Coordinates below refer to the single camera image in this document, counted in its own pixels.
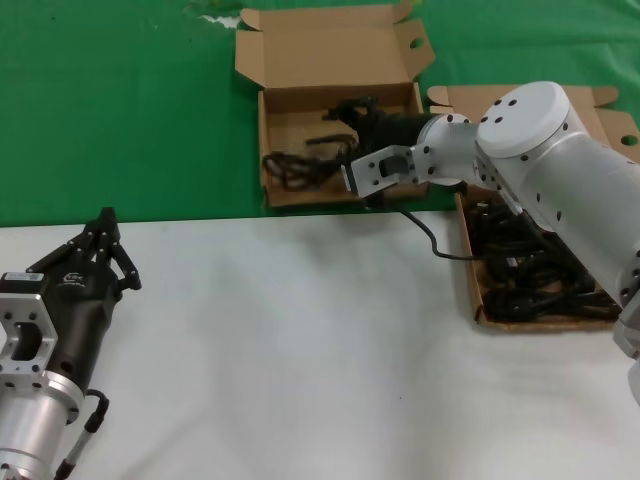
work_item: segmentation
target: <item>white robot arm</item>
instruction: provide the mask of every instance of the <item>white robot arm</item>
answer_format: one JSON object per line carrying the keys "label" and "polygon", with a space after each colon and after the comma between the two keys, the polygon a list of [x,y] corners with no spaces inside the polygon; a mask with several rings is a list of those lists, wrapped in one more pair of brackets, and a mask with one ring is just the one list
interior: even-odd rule
{"label": "white robot arm", "polygon": [[640,165],[591,138],[562,87],[516,88],[479,125],[431,118],[416,145],[383,148],[343,174],[362,198],[397,184],[464,180],[556,232],[623,307],[614,339],[637,360],[629,381],[640,403]]}

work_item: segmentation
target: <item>black electrical cord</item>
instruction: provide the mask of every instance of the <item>black electrical cord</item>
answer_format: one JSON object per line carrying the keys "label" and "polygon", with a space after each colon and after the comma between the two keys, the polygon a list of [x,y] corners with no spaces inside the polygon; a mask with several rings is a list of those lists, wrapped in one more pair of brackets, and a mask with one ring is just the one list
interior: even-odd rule
{"label": "black electrical cord", "polygon": [[422,221],[418,220],[416,216],[413,215],[410,211],[398,205],[388,204],[388,206],[395,212],[399,213],[400,215],[404,216],[405,218],[413,222],[420,230],[422,230],[424,233],[427,234],[427,236],[429,237],[429,240],[431,240],[431,251],[438,258],[444,258],[446,260],[462,260],[467,262],[475,261],[475,260],[482,261],[482,260],[488,260],[493,258],[506,258],[506,255],[507,255],[506,252],[503,252],[503,253],[496,252],[495,254],[490,254],[490,255],[471,255],[471,256],[452,255],[450,253],[441,252],[440,250],[438,250],[438,239],[436,238],[436,236],[433,234],[433,232],[429,227],[427,227]]}
{"label": "black electrical cord", "polygon": [[[474,255],[461,256],[440,252],[429,227],[408,210],[388,206],[429,237],[436,257],[485,262],[489,275],[505,285],[483,296],[493,320],[531,321],[542,315],[613,320],[621,311],[606,292],[595,290],[593,277],[558,236],[541,230],[526,212],[515,216],[506,205],[491,203],[467,212]],[[545,290],[555,282],[562,286],[559,292]]]}
{"label": "black electrical cord", "polygon": [[78,463],[78,459],[80,458],[82,451],[87,446],[87,443],[89,443],[89,440],[91,440],[93,434],[96,433],[102,425],[104,417],[107,414],[107,410],[109,410],[109,399],[100,390],[89,389],[87,390],[86,396],[97,397],[98,406],[91,416],[89,416],[87,423],[84,425],[84,430],[80,434],[76,444],[67,455],[67,458],[65,458],[58,467],[54,480],[66,480],[69,478],[69,475],[71,475],[73,469]]}
{"label": "black electrical cord", "polygon": [[340,148],[334,158],[326,160],[284,152],[265,155],[262,166],[271,177],[278,180],[283,190],[298,192],[318,188],[335,175],[342,165],[352,161],[358,150],[355,137],[348,134],[310,138],[305,143],[308,146],[337,143]]}

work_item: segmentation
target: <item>logo on robotic hand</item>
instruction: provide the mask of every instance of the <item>logo on robotic hand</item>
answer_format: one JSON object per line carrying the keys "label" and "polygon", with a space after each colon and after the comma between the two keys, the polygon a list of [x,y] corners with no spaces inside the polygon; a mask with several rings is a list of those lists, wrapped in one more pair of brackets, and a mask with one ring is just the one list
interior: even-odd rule
{"label": "logo on robotic hand", "polygon": [[62,277],[62,283],[58,284],[58,287],[82,287],[85,288],[82,280],[84,277],[76,272],[69,272]]}

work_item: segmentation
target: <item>box lid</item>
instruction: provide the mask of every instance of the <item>box lid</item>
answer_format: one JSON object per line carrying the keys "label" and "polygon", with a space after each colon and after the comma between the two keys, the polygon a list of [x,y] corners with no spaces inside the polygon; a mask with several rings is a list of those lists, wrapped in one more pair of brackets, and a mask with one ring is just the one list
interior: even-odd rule
{"label": "box lid", "polygon": [[265,88],[411,82],[435,58],[422,21],[396,5],[243,9],[236,70]]}

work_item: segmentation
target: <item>cable bundle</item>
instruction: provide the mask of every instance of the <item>cable bundle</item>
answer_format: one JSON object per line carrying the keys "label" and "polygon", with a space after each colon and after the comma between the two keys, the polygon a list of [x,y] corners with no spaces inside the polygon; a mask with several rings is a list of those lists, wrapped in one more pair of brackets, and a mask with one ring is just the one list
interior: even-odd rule
{"label": "cable bundle", "polygon": [[620,307],[596,290],[593,277],[559,237],[541,230],[528,214],[515,216],[504,204],[483,202],[468,209],[466,217],[474,256],[486,262],[487,273],[501,285],[483,298],[491,318],[618,317]]}
{"label": "cable bundle", "polygon": [[280,182],[284,190],[299,192],[318,188],[338,172],[342,165],[353,160],[358,149],[356,139],[348,134],[311,138],[305,143],[307,145],[338,143],[340,149],[334,158],[327,160],[284,152],[265,155],[262,159],[263,167]]}

